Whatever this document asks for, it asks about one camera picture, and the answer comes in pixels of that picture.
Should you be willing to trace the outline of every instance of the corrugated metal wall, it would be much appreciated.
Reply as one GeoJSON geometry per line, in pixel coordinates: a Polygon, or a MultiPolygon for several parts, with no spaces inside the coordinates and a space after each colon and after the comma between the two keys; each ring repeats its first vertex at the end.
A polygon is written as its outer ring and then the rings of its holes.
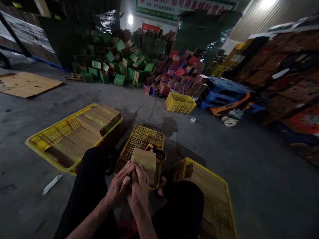
{"type": "Polygon", "coordinates": [[[231,40],[245,42],[251,34],[265,32],[275,25],[295,22],[319,11],[319,0],[276,0],[268,9],[263,7],[263,1],[271,0],[250,2],[229,36],[231,40]]]}

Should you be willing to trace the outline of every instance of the plastic wrap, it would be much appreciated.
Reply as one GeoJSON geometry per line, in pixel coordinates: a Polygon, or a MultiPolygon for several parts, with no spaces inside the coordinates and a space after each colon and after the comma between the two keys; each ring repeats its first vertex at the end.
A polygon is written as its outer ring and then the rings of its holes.
{"type": "Polygon", "coordinates": [[[16,40],[11,36],[10,32],[7,30],[7,28],[4,26],[4,24],[0,21],[0,36],[16,42],[16,40]]]}
{"type": "Polygon", "coordinates": [[[180,18],[173,49],[181,54],[195,48],[203,50],[200,61],[205,62],[205,72],[241,16],[236,11],[223,11],[220,15],[207,15],[205,10],[185,12],[180,18]]]}
{"type": "Polygon", "coordinates": [[[3,11],[0,12],[22,43],[27,43],[34,46],[41,46],[49,52],[55,53],[42,28],[15,18],[3,11]]]}
{"type": "Polygon", "coordinates": [[[113,10],[103,14],[94,15],[93,21],[97,32],[114,33],[120,28],[120,11],[113,10]]]}

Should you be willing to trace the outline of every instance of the black pants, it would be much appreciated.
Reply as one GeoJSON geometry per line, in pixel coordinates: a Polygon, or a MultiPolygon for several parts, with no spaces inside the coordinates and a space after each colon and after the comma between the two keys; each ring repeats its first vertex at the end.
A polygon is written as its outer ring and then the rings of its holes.
{"type": "MultiPolygon", "coordinates": [[[[85,153],[54,239],[65,239],[106,195],[105,170],[110,166],[107,155],[98,147],[85,153]]],[[[181,181],[166,184],[163,195],[167,203],[152,217],[158,238],[196,239],[203,218],[202,191],[192,182],[181,181]]],[[[112,210],[93,238],[119,238],[112,210]]]]}

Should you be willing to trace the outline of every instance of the hand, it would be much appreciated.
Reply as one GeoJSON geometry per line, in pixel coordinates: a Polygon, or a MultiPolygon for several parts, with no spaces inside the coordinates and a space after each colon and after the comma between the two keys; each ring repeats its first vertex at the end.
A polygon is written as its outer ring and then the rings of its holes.
{"type": "Polygon", "coordinates": [[[149,177],[144,172],[142,166],[135,165],[135,170],[133,170],[132,174],[132,190],[127,196],[127,201],[133,215],[138,208],[143,208],[148,213],[149,186],[149,177]]]}
{"type": "Polygon", "coordinates": [[[109,189],[107,190],[104,201],[107,205],[112,206],[119,196],[125,192],[130,182],[130,173],[134,169],[134,163],[128,161],[120,172],[112,179],[109,189]]]}

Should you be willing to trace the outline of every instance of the grey floor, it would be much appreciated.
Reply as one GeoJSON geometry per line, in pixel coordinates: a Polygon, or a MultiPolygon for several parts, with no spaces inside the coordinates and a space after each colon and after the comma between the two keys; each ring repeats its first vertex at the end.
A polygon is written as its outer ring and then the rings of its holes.
{"type": "MultiPolygon", "coordinates": [[[[16,69],[61,81],[66,76],[45,63],[16,69]]],[[[319,237],[319,172],[254,123],[241,121],[228,128],[209,111],[171,113],[165,99],[102,83],[67,82],[31,99],[0,93],[0,102],[0,238],[53,237],[75,177],[63,173],[42,196],[44,187],[61,172],[24,142],[94,102],[122,112],[126,127],[122,140],[136,124],[157,129],[165,134],[167,165],[187,156],[223,177],[239,238],[319,237]]]]}

